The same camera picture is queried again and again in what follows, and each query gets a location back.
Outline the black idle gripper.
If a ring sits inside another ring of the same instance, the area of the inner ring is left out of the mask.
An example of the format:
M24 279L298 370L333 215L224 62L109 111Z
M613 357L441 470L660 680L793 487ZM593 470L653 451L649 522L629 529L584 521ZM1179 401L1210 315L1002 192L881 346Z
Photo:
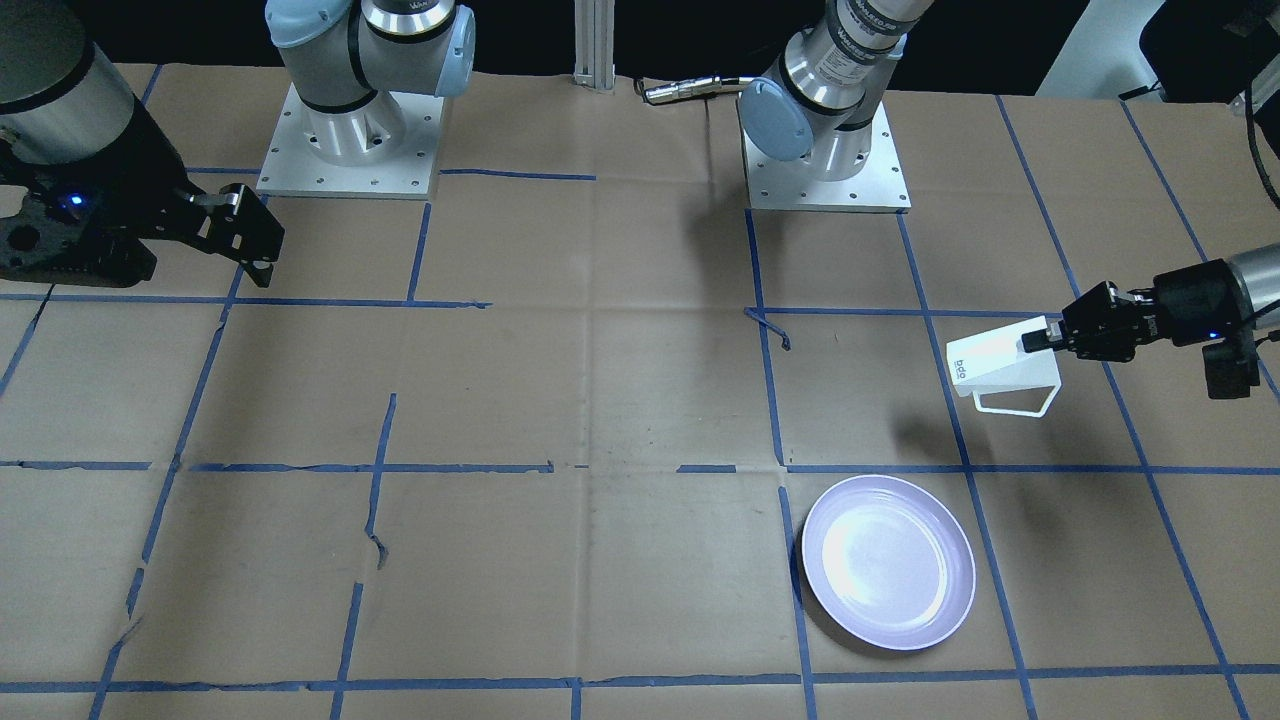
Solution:
M255 286L270 286L280 222L244 183L200 193L148 111L136 110L120 137L78 161L23 161L18 138L3 131L3 183L27 191L1 222L3 279L136 286L157 265L147 241L168 240L230 259Z

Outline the black gripper holding side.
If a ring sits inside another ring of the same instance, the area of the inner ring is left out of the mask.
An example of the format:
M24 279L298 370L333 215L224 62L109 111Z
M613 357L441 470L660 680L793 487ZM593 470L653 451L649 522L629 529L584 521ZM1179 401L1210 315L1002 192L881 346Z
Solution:
M1062 322L1024 333L1020 348L1129 363L1138 347L1161 340L1176 347L1221 340L1245 318L1235 273L1226 261L1213 260L1156 275L1149 288L1120 291L1103 281L1070 302Z

